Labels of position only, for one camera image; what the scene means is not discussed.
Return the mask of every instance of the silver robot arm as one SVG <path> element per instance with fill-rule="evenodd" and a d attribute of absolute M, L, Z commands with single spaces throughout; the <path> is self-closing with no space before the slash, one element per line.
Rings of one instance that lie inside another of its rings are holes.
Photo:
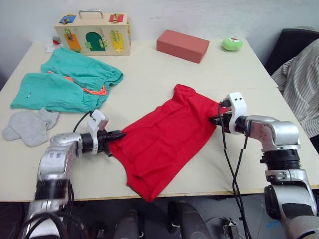
<path fill-rule="evenodd" d="M 85 152 L 96 154 L 104 151 L 111 156 L 108 142 L 125 136 L 121 131 L 106 132 L 108 119 L 100 111 L 95 110 L 88 120 L 89 133 L 65 133 L 51 138 L 50 146 L 44 152 L 37 175 L 34 201 L 29 205 L 27 220 L 41 213 L 61 212 L 66 208 L 70 197 L 70 172 L 73 162 Z M 37 221 L 29 224 L 23 237 Z M 39 224 L 30 238 L 47 235 L 59 235 L 52 220 Z"/>
<path fill-rule="evenodd" d="M 226 132 L 242 133 L 262 144 L 260 162 L 267 164 L 266 180 L 271 183 L 264 190 L 268 215 L 281 222 L 289 239 L 319 238 L 316 201 L 297 151 L 298 128 L 290 121 L 246 116 L 247 106 L 239 92 L 229 94 L 222 106 L 230 108 L 222 116 Z M 222 125 L 219 117 L 210 121 Z"/>

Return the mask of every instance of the green ball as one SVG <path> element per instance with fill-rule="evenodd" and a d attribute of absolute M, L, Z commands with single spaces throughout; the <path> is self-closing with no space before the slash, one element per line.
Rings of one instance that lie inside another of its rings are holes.
<path fill-rule="evenodd" d="M 238 51 L 242 45 L 243 42 L 237 37 L 227 37 L 223 41 L 223 47 L 227 51 Z"/>

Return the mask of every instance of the gray sock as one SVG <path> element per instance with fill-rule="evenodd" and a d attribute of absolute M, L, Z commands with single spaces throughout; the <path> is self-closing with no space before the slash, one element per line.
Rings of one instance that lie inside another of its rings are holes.
<path fill-rule="evenodd" d="M 10 117 L 9 126 L 2 131 L 2 136 L 6 140 L 21 137 L 27 146 L 38 146 L 47 141 L 46 130 L 55 125 L 57 117 L 58 113 L 50 113 L 45 109 L 37 114 L 31 111 L 15 113 Z"/>

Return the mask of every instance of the striped cloth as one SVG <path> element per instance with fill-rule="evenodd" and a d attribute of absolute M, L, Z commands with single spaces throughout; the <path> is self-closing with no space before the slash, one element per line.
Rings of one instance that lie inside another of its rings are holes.
<path fill-rule="evenodd" d="M 319 39 L 272 78 L 309 138 L 319 134 Z"/>

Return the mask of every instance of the white wall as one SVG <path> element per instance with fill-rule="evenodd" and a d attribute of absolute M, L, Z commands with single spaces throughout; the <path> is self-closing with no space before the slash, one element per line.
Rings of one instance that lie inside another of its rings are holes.
<path fill-rule="evenodd" d="M 32 41 L 51 42 L 62 13 L 94 8 L 128 12 L 133 40 L 156 39 L 168 28 L 206 39 L 246 37 L 262 62 L 281 29 L 319 29 L 319 0 L 0 0 L 0 80 Z"/>

